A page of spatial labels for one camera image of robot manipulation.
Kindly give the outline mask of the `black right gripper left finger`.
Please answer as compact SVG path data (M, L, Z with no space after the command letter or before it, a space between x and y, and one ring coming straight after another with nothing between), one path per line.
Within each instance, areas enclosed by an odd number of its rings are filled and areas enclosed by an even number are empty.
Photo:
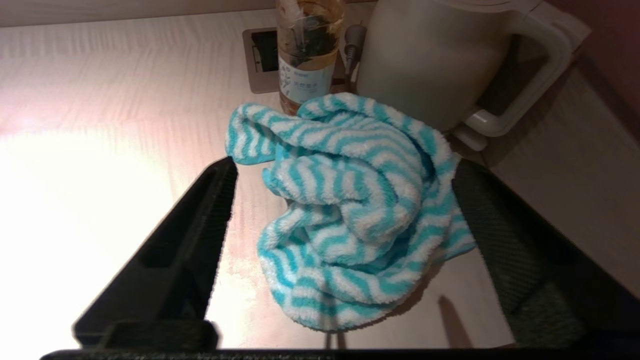
M205 318L232 216L238 169L230 157L206 167L137 252L75 322L82 348L116 330L194 324Z

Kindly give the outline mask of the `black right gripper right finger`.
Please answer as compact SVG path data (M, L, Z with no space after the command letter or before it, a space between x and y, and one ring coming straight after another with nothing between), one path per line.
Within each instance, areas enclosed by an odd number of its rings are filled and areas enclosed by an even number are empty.
M638 348L628 289L479 164L452 184L517 346Z

